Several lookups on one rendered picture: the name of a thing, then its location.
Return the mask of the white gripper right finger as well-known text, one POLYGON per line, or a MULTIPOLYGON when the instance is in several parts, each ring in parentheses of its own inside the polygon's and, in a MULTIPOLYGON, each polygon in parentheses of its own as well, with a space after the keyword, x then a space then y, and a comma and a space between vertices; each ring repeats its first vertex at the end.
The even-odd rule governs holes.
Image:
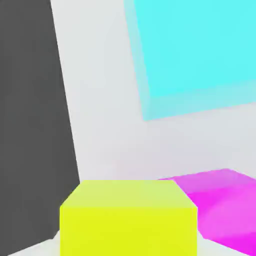
POLYGON ((252 256, 252 235, 234 229, 198 230, 197 256, 252 256))

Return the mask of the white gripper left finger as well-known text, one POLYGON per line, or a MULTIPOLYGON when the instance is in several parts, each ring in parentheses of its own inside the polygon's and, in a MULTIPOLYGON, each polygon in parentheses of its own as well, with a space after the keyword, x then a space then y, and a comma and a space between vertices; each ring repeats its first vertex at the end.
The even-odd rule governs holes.
POLYGON ((60 256, 60 230, 27 235, 7 256, 60 256))

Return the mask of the small yellow cube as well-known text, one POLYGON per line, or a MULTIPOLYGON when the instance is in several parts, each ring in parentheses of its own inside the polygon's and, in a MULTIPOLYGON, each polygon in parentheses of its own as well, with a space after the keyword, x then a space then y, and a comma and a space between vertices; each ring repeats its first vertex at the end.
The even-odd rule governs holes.
POLYGON ((60 256, 198 254, 198 209, 172 180, 85 180, 59 229, 60 256))

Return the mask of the small magenta cube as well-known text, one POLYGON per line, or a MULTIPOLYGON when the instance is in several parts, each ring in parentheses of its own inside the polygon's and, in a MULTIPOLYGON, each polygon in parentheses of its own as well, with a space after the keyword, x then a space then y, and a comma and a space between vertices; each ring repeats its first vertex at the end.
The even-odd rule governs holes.
POLYGON ((256 256, 256 178, 224 168, 172 176, 170 180, 197 206, 198 231, 251 234, 251 256, 256 256))

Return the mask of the large cyan box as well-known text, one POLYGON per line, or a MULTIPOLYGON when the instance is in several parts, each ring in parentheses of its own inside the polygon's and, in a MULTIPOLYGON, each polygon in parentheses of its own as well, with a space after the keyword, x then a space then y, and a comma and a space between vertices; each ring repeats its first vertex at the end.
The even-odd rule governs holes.
POLYGON ((123 0, 144 120, 256 102, 256 0, 123 0))

